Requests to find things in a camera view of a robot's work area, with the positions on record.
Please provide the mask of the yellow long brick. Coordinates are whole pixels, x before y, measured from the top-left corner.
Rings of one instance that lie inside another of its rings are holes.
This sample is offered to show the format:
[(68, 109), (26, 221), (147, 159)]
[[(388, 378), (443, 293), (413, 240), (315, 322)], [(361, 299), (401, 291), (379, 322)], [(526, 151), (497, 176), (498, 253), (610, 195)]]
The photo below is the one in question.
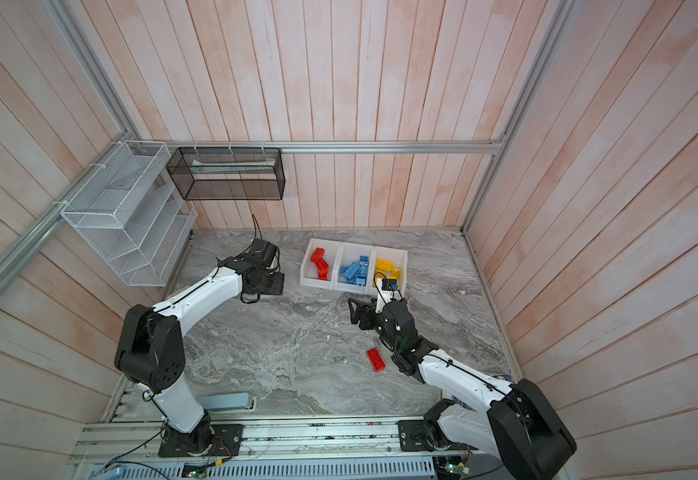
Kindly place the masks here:
[(394, 266), (394, 263), (391, 261), (382, 260), (382, 259), (378, 259), (376, 261), (376, 269), (377, 270), (380, 270), (383, 272), (389, 272), (389, 271), (392, 271), (393, 268), (395, 268), (395, 266)]

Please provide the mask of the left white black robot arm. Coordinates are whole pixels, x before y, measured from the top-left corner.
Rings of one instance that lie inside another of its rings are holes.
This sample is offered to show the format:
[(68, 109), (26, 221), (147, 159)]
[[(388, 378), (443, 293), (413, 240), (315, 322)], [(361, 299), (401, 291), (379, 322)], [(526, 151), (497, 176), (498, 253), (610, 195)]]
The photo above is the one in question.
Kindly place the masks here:
[(186, 381), (184, 337), (227, 300), (252, 304), (263, 296), (281, 295), (279, 258), (276, 245), (254, 238), (241, 253), (219, 259), (208, 275), (184, 291), (128, 310), (114, 365), (161, 413), (167, 456), (205, 456), (217, 447), (210, 413)]

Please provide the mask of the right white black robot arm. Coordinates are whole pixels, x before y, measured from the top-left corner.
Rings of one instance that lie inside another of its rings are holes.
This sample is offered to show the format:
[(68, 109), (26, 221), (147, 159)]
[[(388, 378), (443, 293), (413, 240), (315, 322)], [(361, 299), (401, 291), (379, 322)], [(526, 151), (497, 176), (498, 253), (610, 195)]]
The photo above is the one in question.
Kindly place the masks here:
[(472, 447), (499, 459), (516, 479), (551, 479), (576, 453), (575, 439), (535, 383), (457, 361), (417, 331), (404, 300), (347, 304), (351, 323), (375, 332), (401, 373), (446, 394), (421, 419), (399, 424), (403, 450)]

